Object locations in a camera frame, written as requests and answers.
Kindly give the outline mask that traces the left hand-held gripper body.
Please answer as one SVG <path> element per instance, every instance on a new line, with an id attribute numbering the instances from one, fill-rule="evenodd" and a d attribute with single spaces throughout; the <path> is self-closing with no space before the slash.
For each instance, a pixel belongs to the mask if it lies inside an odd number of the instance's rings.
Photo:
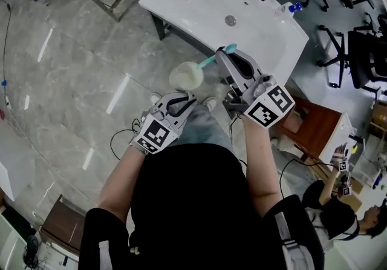
<path id="1" fill-rule="evenodd" d="M 167 148 L 181 135 L 181 115 L 177 107 L 169 107 L 163 112 L 153 106 L 141 117 L 139 132 L 133 137 L 130 145 L 145 154 L 155 154 Z"/>

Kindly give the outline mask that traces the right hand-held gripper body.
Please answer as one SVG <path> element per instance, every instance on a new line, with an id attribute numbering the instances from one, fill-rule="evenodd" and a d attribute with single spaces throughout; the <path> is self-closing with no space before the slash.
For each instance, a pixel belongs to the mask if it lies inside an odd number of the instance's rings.
<path id="1" fill-rule="evenodd" d="M 244 115 L 266 129 L 283 119 L 294 105 L 289 92 L 269 74 L 262 74 L 243 90 L 232 87 L 223 100 L 230 118 Z"/>

